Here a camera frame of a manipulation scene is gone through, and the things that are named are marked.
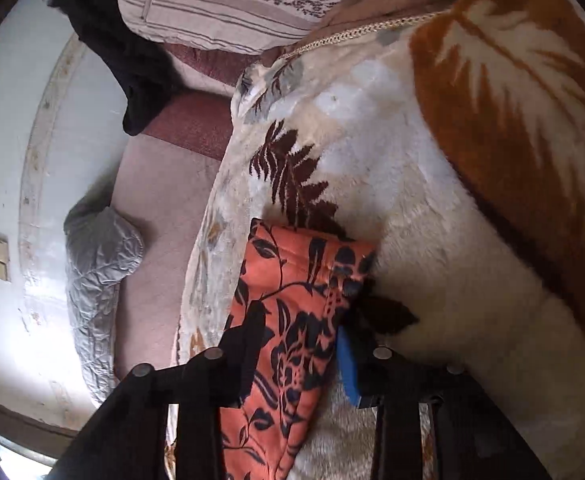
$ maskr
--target maroon fabric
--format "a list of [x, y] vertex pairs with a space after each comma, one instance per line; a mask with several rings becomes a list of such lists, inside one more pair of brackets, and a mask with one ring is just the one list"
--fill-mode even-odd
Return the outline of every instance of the maroon fabric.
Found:
[[232, 135], [230, 99], [195, 91], [178, 95], [143, 133], [221, 160]]
[[166, 43], [165, 48], [197, 72], [230, 86], [236, 85], [245, 68], [258, 59], [258, 56], [247, 56], [223, 50], [199, 50], [176, 43]]

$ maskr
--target wall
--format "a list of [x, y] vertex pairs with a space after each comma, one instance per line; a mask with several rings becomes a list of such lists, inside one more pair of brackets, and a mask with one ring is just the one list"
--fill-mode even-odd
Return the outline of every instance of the wall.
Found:
[[94, 407], [65, 310], [61, 223], [92, 183], [117, 167], [127, 140], [121, 128], [125, 97], [85, 48], [41, 160], [41, 207], [32, 227], [45, 236], [28, 280], [35, 308], [24, 303], [19, 250], [24, 157], [42, 94], [71, 35], [66, 17], [42, 0], [20, 0], [0, 26], [0, 235], [9, 241], [11, 259], [11, 282], [0, 281], [0, 404], [78, 429]]

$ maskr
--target floral blanket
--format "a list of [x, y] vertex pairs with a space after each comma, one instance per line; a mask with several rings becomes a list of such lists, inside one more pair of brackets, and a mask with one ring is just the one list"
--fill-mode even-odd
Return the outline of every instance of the floral blanket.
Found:
[[[220, 338], [250, 219], [378, 246], [385, 342], [463, 364], [555, 479], [585, 478], [585, 13], [459, 0], [255, 66], [186, 273], [178, 360]], [[363, 479], [374, 415], [338, 381], [291, 479]]]

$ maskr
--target brown leaf pattern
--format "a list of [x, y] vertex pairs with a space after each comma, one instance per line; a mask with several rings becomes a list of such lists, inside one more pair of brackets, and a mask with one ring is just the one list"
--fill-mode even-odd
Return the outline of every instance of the brown leaf pattern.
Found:
[[278, 200], [290, 225], [345, 236], [345, 230], [334, 217], [337, 206], [320, 200], [327, 182], [309, 183], [317, 169], [318, 158], [309, 156], [313, 144], [293, 152], [297, 130], [284, 130], [284, 122], [272, 123], [266, 139], [250, 159], [249, 172], [270, 180], [272, 203]]

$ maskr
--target blanket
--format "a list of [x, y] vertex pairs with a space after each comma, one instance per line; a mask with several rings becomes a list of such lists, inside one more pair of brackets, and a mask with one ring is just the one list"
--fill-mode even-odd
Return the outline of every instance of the blanket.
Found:
[[[178, 360], [220, 338], [250, 219], [379, 247], [380, 339], [462, 364], [555, 479], [585, 478], [585, 13], [458, 0], [256, 65], [186, 272]], [[367, 478], [373, 414], [327, 393], [289, 478]]]

